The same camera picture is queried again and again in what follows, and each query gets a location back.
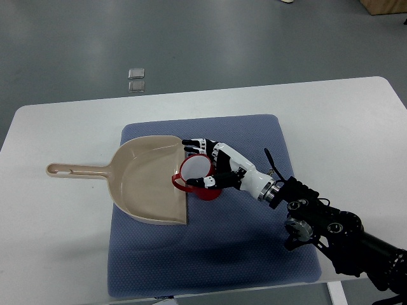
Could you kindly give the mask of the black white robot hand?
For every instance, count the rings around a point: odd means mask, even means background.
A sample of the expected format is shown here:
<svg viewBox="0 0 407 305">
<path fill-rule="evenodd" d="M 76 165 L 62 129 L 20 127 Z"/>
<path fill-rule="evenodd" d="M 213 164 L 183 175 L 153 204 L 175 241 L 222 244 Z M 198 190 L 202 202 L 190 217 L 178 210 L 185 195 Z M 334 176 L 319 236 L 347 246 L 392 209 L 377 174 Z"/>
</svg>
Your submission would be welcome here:
<svg viewBox="0 0 407 305">
<path fill-rule="evenodd" d="M 265 173 L 259 172 L 245 156 L 229 145 L 209 139 L 183 140 L 184 150 L 190 155 L 204 154 L 209 157 L 215 174 L 205 178 L 189 179 L 187 184 L 207 189 L 234 187 L 247 191 L 259 201 L 270 201 L 279 190 L 277 182 Z"/>
</svg>

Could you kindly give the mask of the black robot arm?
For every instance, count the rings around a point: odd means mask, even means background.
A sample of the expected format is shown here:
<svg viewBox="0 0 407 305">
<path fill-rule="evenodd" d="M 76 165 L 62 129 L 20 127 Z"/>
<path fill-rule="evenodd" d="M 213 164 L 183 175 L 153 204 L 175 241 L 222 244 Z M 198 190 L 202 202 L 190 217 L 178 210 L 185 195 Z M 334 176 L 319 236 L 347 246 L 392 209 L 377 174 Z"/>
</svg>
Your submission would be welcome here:
<svg viewBox="0 0 407 305">
<path fill-rule="evenodd" d="M 406 304 L 406 250 L 367 233 L 356 214 L 332 207 L 294 177 L 280 175 L 266 188 L 263 199 L 272 209 L 286 202 L 288 251 L 312 244 L 332 262 L 336 273 L 355 277 L 364 273 L 379 291 L 395 293 L 379 304 Z"/>
</svg>

